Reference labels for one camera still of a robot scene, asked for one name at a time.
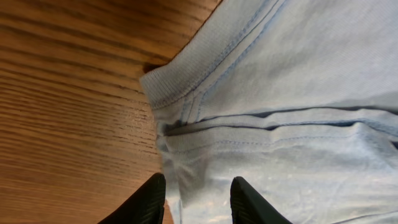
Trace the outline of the light blue t-shirt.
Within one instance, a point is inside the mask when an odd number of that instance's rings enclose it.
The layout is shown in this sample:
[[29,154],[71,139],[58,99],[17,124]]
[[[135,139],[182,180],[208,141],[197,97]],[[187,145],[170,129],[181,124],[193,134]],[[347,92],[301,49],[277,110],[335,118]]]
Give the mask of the light blue t-shirt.
[[141,78],[175,223],[245,178],[292,223],[397,222],[397,1],[223,1]]

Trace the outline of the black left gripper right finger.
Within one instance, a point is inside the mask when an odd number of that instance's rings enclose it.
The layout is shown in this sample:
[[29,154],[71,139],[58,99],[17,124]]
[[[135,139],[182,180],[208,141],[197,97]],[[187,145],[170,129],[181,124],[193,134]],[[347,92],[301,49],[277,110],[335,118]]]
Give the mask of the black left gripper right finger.
[[292,224],[243,177],[235,177],[230,188],[233,224]]

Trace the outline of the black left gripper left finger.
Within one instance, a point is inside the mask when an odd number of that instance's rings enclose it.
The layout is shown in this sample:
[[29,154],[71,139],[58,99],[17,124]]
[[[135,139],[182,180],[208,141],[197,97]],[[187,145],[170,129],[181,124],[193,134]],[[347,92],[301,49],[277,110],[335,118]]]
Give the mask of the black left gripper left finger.
[[165,191],[165,176],[155,173],[98,224],[162,224]]

